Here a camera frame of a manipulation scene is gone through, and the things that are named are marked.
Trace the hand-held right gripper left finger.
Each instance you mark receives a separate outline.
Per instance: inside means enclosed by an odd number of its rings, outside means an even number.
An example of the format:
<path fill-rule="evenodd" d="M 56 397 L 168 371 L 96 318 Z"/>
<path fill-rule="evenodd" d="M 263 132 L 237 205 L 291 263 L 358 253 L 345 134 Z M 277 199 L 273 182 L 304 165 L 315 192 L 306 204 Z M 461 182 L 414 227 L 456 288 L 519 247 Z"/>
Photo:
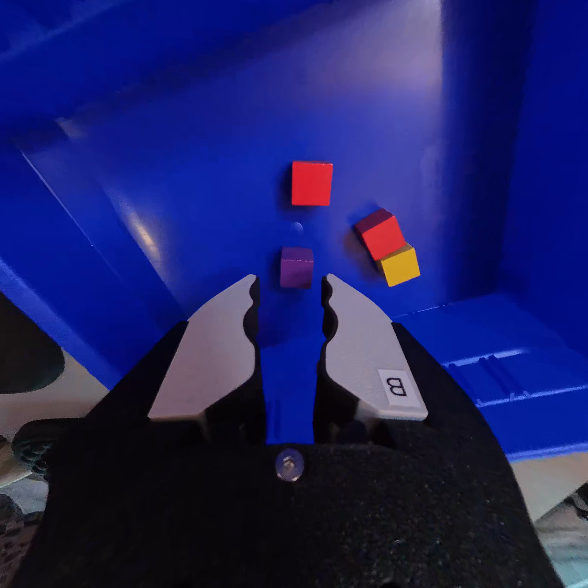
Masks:
<path fill-rule="evenodd" d="M 256 340 L 261 301 L 253 274 L 221 291 L 188 320 L 153 401 L 155 422 L 196 419 L 261 429 L 261 352 Z"/>

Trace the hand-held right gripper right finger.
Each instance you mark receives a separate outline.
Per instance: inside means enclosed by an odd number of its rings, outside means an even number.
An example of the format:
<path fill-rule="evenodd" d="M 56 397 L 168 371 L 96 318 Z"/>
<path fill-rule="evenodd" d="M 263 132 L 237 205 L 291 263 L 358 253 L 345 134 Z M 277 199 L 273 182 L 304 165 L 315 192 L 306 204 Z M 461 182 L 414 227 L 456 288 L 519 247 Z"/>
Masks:
<path fill-rule="evenodd" d="M 327 422 L 424 421 L 428 409 L 390 317 L 332 273 L 321 296 L 320 411 Z"/>

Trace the yellow wooden cube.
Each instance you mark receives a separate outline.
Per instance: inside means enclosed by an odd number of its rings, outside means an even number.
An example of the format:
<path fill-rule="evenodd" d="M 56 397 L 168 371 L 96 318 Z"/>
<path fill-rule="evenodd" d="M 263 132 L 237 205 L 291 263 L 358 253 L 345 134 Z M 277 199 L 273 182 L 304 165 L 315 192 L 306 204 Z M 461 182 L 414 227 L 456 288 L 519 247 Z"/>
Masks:
<path fill-rule="evenodd" d="M 376 261 L 376 264 L 390 288 L 420 276 L 416 250 L 409 243 Z"/>

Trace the purple wooden cube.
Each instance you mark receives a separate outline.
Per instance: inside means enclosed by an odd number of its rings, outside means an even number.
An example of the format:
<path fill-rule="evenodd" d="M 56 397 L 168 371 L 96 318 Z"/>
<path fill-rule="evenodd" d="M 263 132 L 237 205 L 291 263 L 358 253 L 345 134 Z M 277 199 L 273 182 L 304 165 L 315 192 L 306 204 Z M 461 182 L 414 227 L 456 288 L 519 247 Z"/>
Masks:
<path fill-rule="evenodd" d="M 283 289 L 310 289 L 313 267 L 314 258 L 311 248 L 283 246 L 281 249 L 280 287 Z"/>

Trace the red wooden cube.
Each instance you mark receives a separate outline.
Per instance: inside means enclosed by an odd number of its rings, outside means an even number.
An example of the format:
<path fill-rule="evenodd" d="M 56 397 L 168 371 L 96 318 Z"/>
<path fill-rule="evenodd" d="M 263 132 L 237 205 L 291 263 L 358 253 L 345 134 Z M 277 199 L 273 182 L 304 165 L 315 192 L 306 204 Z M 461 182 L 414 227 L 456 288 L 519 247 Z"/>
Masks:
<path fill-rule="evenodd" d="M 359 220 L 353 228 L 375 262 L 407 244 L 398 220 L 384 208 L 379 208 Z"/>
<path fill-rule="evenodd" d="M 334 166 L 332 163 L 292 162 L 291 204 L 293 206 L 329 206 Z"/>

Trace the blue plastic bin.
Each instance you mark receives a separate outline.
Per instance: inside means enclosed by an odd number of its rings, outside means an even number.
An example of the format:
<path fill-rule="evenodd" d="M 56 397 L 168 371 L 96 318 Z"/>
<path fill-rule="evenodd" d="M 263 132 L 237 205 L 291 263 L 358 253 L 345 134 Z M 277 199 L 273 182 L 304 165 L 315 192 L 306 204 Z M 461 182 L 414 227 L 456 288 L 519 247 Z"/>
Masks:
<path fill-rule="evenodd" d="M 379 208 L 420 268 L 391 288 Z M 310 441 L 328 273 L 511 461 L 587 451 L 587 1 L 1 1 L 1 293 L 102 384 L 254 274 L 269 439 Z"/>

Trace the pale desk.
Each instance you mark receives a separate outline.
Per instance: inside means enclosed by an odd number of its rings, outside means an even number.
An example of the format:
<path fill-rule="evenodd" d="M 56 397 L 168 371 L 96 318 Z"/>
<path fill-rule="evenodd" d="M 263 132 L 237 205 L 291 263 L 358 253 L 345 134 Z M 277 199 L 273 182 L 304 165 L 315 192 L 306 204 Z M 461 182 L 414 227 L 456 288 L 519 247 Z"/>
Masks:
<path fill-rule="evenodd" d="M 65 370 L 49 386 L 29 393 L 1 395 L 1 435 L 12 440 L 27 422 L 86 415 L 107 393 L 94 376 L 65 353 Z M 529 516 L 537 520 L 587 482 L 587 453 L 530 459 L 511 464 Z M 24 514 L 43 511 L 48 486 L 22 479 L 1 489 Z"/>

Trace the black oval pad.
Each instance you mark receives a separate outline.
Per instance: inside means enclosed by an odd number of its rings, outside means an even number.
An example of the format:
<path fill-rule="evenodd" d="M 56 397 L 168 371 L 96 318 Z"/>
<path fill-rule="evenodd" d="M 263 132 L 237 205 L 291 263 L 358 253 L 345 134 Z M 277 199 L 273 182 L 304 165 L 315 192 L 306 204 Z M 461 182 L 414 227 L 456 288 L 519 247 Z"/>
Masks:
<path fill-rule="evenodd" d="M 1 394 L 40 390 L 64 369 L 61 347 L 2 293 Z"/>

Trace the black bumpy wrist rest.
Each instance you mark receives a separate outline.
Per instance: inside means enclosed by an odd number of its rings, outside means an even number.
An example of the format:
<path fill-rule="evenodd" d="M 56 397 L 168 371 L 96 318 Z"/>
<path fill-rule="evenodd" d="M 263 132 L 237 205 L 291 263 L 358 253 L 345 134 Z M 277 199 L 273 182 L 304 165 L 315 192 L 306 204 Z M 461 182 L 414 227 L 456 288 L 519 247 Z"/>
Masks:
<path fill-rule="evenodd" d="M 25 423 L 11 441 L 16 460 L 38 479 L 48 481 L 47 453 L 63 432 L 63 419 L 41 419 Z"/>

